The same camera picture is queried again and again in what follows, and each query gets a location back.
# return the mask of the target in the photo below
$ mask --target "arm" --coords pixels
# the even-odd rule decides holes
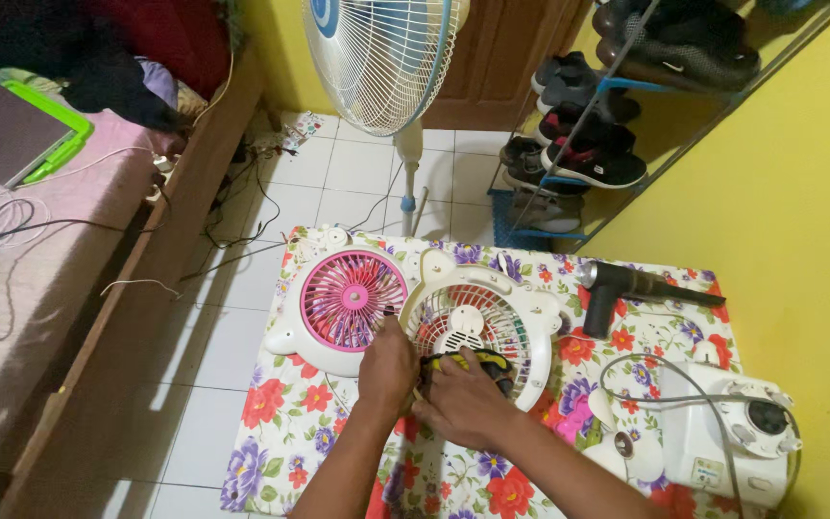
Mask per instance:
[[[418,372],[414,347],[396,317],[386,317],[384,329],[363,356],[358,381],[361,396],[291,517],[363,517],[386,438],[415,387]]]
[[[637,490],[587,459],[512,406],[468,348],[469,371],[450,358],[432,375],[429,402],[412,411],[450,442],[502,454],[559,510],[574,519],[659,519],[665,514]]]

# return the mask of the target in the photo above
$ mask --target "hand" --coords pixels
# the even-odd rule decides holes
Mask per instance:
[[[419,368],[415,346],[402,331],[398,319],[386,316],[383,328],[363,354],[359,402],[398,417],[418,381]]]
[[[460,355],[467,360],[469,371],[450,357],[442,357],[441,372],[431,375],[430,402],[416,402],[412,412],[450,442],[497,453],[501,429],[525,413],[504,398],[471,349],[461,347]]]

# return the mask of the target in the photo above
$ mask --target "tiled floor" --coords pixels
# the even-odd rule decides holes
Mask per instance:
[[[427,185],[430,196],[419,236],[491,245],[485,192],[506,139],[504,132],[425,130],[415,188],[417,194]],[[259,167],[264,194],[254,175],[235,183],[238,194],[223,205],[213,237],[254,235],[277,215],[259,240],[221,251],[204,237],[191,272],[275,246],[294,225],[363,222],[364,230],[400,235],[404,173],[390,188],[398,166],[390,138],[327,117],[296,157]],[[374,207],[387,191],[389,199]],[[175,303],[155,348],[161,353],[131,400],[116,455],[104,467],[115,484],[103,517],[248,516],[219,511],[220,484],[282,255],[282,247],[273,247],[196,278]]]

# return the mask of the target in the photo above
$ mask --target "wooden bed frame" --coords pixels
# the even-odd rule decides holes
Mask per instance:
[[[158,279],[176,284],[187,268],[210,204],[245,127],[261,99],[264,80],[252,45],[236,58],[225,94],[201,117],[166,187],[164,200],[139,235],[118,279]],[[67,510],[76,500],[107,501],[98,486],[98,464],[110,457],[123,403],[142,382],[142,366],[162,330],[171,298],[164,290],[116,285],[65,376],[51,394],[0,501],[0,518],[82,517]]]

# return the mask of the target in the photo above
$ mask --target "pink fan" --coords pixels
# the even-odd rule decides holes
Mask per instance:
[[[383,256],[347,250],[313,266],[300,304],[306,330],[319,343],[359,352],[373,341],[387,307],[398,313],[408,295],[402,273]]]

